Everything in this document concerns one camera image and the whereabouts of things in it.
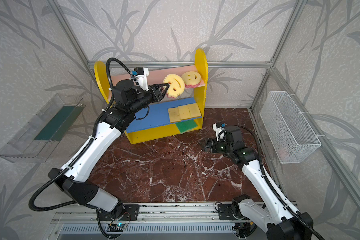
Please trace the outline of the yellow smiley face sponge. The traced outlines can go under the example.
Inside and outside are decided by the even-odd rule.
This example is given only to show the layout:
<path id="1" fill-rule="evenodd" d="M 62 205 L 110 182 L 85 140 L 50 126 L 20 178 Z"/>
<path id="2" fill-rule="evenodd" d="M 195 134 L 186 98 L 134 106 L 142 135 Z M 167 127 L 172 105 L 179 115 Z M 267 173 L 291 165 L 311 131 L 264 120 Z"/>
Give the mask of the yellow smiley face sponge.
<path id="1" fill-rule="evenodd" d="M 164 84 L 169 84 L 169 89 L 167 91 L 167 96 L 169 98 L 179 97 L 185 90 L 185 83 L 183 79 L 176 74 L 167 75 L 164 80 Z"/>

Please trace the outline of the yellow sponge green scourer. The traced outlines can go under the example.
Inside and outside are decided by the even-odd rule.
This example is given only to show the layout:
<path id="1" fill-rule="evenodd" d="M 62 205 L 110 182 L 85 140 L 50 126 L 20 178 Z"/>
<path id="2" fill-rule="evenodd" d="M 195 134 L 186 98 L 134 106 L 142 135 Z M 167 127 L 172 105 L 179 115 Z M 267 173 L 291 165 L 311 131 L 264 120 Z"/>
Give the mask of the yellow sponge green scourer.
<path id="1" fill-rule="evenodd" d="M 176 127 L 178 128 L 180 134 L 192 131 L 193 129 L 198 127 L 198 124 L 195 120 L 187 120 L 184 122 L 175 123 Z"/>

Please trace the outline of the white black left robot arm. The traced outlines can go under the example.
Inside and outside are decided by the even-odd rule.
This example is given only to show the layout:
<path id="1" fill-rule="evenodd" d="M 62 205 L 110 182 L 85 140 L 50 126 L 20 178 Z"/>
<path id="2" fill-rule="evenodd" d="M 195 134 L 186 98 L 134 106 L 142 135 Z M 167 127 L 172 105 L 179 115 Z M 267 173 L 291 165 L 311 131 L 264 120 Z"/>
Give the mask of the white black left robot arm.
<path id="1" fill-rule="evenodd" d="M 109 103 L 96 119 L 86 143 L 61 169 L 52 169 L 50 180 L 31 196 L 29 208 L 32 211 L 46 212 L 77 203 L 98 212 L 108 212 L 113 218 L 120 218 L 125 213 L 122 200 L 89 183 L 89 175 L 108 147 L 133 121 L 138 121 L 136 113 L 163 100 L 170 85 L 148 85 L 147 68 L 131 71 L 116 58 L 109 58 L 106 63 L 96 62 L 94 70 L 97 80 L 100 73 L 107 78 L 111 95 Z M 49 207 L 36 206 L 36 198 L 53 183 L 72 200 Z"/>

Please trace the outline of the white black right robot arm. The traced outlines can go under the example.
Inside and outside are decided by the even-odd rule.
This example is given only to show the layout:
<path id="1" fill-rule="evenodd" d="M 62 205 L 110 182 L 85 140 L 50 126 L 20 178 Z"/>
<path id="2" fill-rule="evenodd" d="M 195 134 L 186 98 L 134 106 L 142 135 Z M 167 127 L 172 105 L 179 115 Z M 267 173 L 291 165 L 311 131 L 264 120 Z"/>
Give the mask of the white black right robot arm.
<path id="1" fill-rule="evenodd" d="M 314 230 L 314 221 L 305 212 L 301 213 L 279 189 L 265 170 L 259 148 L 247 147 L 242 130 L 258 138 L 243 126 L 227 126 L 225 123 L 213 125 L 216 138 L 207 138 L 203 150 L 221 154 L 229 158 L 251 181 L 265 208 L 259 207 L 247 195 L 232 200 L 233 215 L 236 219 L 248 218 L 266 233 L 269 240 L 310 240 L 313 236 L 322 240 L 323 236 Z"/>

